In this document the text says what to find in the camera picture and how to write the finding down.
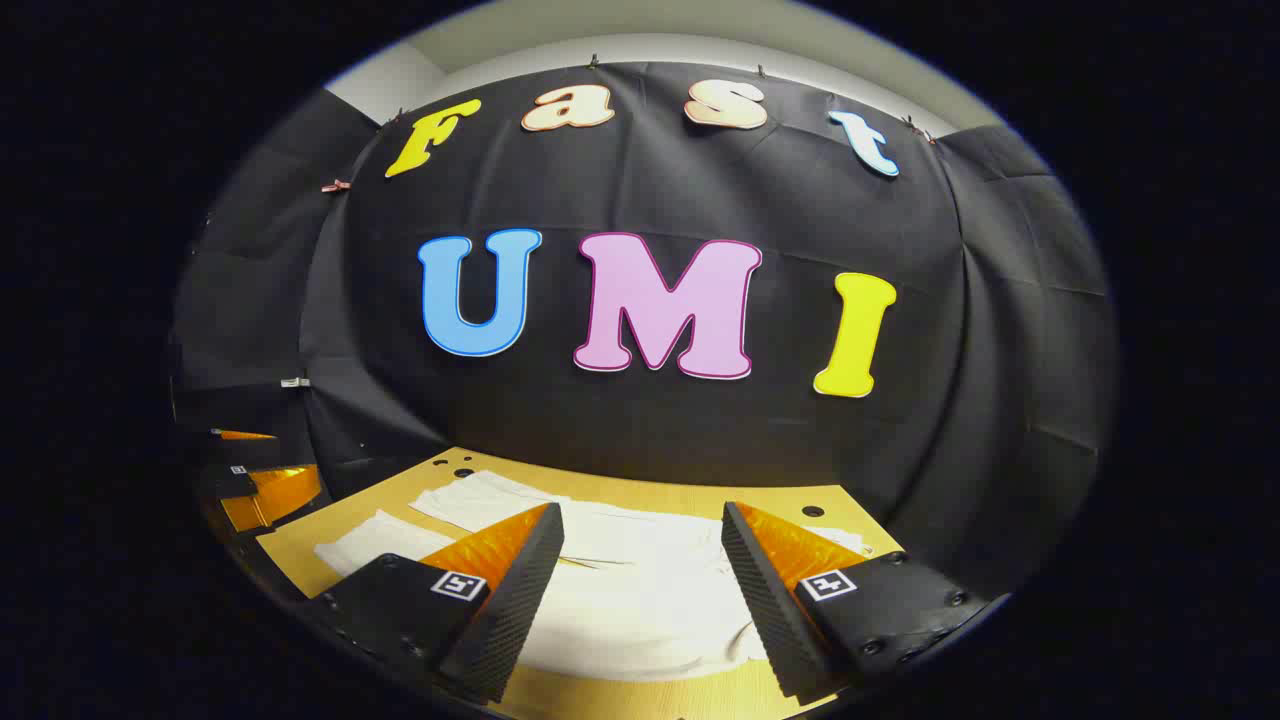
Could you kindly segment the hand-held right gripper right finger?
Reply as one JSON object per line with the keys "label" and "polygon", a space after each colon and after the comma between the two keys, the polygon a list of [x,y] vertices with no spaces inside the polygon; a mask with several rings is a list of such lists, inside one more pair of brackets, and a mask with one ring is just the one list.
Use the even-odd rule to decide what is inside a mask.
{"label": "hand-held right gripper right finger", "polygon": [[721,539],[780,689],[795,700],[893,685],[989,611],[901,550],[868,559],[746,503],[724,505]]}

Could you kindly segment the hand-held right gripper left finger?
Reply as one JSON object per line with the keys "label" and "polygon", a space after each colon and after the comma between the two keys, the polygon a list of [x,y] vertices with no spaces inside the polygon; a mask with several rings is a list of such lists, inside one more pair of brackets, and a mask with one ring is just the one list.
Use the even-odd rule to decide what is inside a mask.
{"label": "hand-held right gripper left finger", "polygon": [[498,702],[563,539],[561,506],[540,503],[420,559],[381,553],[301,616],[416,691]]}

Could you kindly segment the white jeans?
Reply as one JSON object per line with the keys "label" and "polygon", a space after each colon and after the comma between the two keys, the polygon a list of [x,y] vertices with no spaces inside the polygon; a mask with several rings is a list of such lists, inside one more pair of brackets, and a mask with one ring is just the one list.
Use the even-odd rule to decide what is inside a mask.
{"label": "white jeans", "polygon": [[520,655],[553,673],[672,682],[765,652],[709,518],[556,495],[484,468],[412,509],[465,530],[554,502],[564,543]]}

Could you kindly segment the black backdrop cloth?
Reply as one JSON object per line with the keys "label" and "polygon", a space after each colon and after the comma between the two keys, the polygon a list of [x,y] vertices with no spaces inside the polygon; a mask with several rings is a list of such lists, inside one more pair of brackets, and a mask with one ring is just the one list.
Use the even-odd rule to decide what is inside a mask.
{"label": "black backdrop cloth", "polygon": [[771,77],[749,79],[762,126],[700,126],[684,106],[712,79],[748,76],[559,68],[381,128],[317,92],[189,252],[179,419],[289,441],[334,498],[454,446],[842,486],[933,569],[1012,591],[1112,416],[1114,310],[1076,205],[1002,126],[928,143]]}

